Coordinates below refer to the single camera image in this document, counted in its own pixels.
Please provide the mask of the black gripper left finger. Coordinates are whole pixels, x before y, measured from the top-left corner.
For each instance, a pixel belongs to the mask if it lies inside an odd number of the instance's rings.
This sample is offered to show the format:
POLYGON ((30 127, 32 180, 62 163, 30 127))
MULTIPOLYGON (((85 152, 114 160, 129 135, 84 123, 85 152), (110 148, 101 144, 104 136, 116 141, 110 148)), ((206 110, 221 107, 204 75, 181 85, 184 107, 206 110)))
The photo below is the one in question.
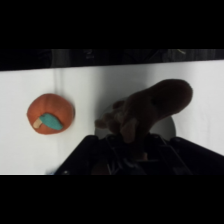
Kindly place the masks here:
POLYGON ((106 143, 109 147, 108 166, 110 171, 126 171, 127 170, 127 149, 121 138, 115 135, 107 135, 106 143))

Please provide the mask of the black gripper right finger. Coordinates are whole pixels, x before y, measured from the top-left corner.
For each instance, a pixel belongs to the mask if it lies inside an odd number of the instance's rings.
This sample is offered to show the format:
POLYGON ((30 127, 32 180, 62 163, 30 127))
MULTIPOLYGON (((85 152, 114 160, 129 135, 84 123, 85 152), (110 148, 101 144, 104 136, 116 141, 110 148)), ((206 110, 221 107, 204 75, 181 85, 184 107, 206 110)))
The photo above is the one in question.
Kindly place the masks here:
POLYGON ((174 167, 174 151, 160 136, 148 134, 145 138, 148 171, 172 171, 174 167))

